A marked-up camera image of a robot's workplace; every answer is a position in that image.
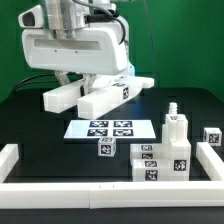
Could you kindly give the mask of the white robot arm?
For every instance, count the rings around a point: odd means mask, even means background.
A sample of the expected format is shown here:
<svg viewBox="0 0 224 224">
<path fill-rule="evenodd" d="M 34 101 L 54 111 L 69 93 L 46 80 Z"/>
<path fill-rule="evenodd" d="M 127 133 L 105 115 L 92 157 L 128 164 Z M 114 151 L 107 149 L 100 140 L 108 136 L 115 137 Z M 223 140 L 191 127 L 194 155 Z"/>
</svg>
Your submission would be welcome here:
<svg viewBox="0 0 224 224">
<path fill-rule="evenodd" d="M 69 72 L 81 73 L 88 94 L 98 75 L 127 67 L 126 28 L 109 0 L 40 0 L 18 21 L 28 65 L 54 71 L 62 85 Z"/>
</svg>

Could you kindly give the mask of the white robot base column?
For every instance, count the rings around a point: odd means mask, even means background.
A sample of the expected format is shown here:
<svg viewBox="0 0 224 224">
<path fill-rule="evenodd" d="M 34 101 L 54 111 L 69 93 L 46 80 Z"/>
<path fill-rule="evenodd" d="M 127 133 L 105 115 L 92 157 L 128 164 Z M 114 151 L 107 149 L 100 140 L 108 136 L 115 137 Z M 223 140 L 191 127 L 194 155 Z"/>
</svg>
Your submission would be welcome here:
<svg viewBox="0 0 224 224">
<path fill-rule="evenodd" d="M 125 48 L 126 55 L 129 55 L 129 25 L 126 20 L 123 20 L 125 26 Z M 136 96 L 141 90 L 141 82 L 135 76 L 135 67 L 131 62 L 128 62 L 127 68 L 124 71 L 125 75 L 125 86 L 123 88 L 123 98 L 127 99 L 131 96 Z"/>
</svg>

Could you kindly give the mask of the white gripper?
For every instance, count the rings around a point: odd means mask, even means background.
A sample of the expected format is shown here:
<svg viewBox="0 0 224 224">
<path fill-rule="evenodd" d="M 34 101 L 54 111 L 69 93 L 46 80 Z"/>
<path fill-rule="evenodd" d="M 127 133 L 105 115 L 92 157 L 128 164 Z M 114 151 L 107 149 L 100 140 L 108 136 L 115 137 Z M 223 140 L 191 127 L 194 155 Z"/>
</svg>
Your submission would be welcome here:
<svg viewBox="0 0 224 224">
<path fill-rule="evenodd" d="M 125 26 L 113 4 L 39 4 L 18 16 L 25 60 L 32 68 L 83 73 L 82 95 L 92 92 L 95 74 L 117 75 L 128 65 Z"/>
</svg>

